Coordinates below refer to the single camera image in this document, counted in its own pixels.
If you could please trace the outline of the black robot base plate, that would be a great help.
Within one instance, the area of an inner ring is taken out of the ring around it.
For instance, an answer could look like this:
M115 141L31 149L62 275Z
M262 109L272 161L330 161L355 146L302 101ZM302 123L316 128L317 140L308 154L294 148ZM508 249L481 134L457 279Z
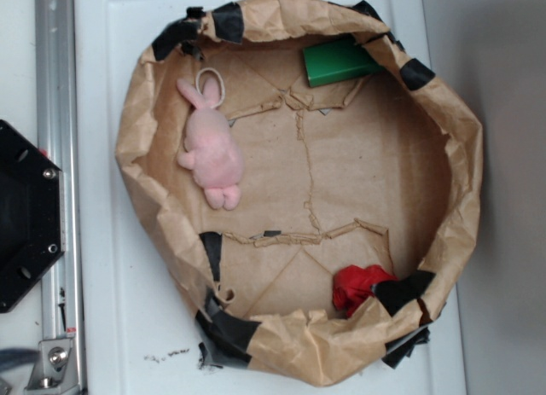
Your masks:
M12 311L64 253L61 170L1 121L1 312Z

